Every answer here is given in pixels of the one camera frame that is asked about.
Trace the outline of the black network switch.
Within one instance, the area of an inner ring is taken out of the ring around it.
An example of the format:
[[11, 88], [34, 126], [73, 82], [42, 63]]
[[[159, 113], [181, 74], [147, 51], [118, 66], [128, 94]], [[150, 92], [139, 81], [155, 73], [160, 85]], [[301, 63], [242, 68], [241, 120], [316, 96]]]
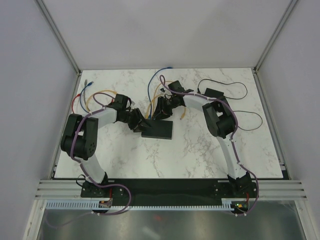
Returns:
[[150, 129], [143, 134], [142, 138], [171, 140], [173, 137], [173, 121], [148, 119]]

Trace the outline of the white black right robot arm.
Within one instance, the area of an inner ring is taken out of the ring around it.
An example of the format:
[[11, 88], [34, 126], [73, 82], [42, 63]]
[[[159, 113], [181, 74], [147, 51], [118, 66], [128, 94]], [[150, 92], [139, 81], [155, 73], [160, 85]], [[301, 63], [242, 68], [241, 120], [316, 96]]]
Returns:
[[228, 190], [234, 197], [249, 194], [259, 196], [259, 183], [256, 175], [241, 162], [237, 150], [235, 133], [239, 128], [237, 117], [228, 101], [223, 98], [209, 98], [200, 94], [173, 94], [170, 98], [159, 97], [152, 120], [163, 120], [173, 115], [173, 109], [184, 106], [204, 114], [207, 129], [222, 149], [227, 166]]

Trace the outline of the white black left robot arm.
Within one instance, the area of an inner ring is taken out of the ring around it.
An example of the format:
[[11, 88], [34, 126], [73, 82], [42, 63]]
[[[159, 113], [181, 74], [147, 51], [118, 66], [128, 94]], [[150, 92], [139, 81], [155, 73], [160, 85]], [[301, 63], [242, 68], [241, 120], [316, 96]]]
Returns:
[[127, 124], [134, 133], [142, 133], [151, 127], [141, 111], [138, 108], [131, 108], [130, 103], [129, 98], [114, 100], [85, 116], [75, 113], [69, 115], [60, 148], [79, 164], [84, 173], [82, 198], [107, 197], [110, 190], [108, 175], [102, 169], [95, 154], [98, 145], [98, 130], [116, 122]]

